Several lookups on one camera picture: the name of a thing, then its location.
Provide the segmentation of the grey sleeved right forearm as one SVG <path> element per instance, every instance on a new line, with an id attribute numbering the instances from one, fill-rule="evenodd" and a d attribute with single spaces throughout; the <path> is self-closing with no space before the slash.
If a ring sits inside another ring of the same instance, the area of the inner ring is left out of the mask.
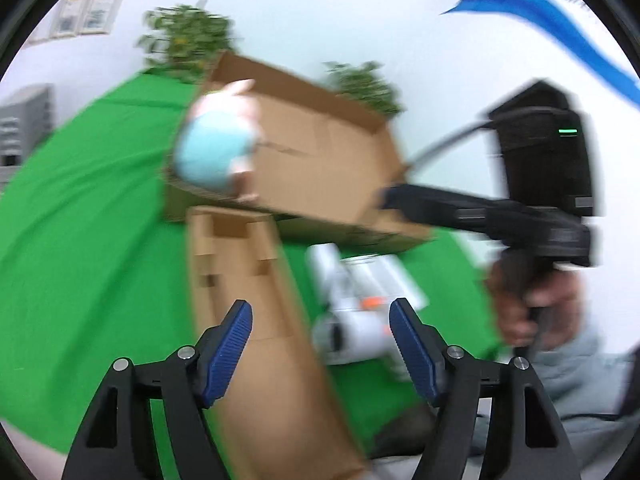
<path id="1" fill-rule="evenodd" d="M 551 399 L 585 479 L 601 479 L 639 426 L 639 353 L 607 354 L 591 321 L 533 368 Z"/>

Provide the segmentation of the person's right hand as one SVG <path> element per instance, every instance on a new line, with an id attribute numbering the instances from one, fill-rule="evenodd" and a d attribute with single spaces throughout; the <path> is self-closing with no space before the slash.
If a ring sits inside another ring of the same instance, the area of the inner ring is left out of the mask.
<path id="1" fill-rule="evenodd" d="M 553 350 L 574 339 L 585 321 L 582 277 L 555 270 L 520 298 L 506 288 L 502 262 L 497 260 L 485 281 L 502 341 L 511 347 Z"/>

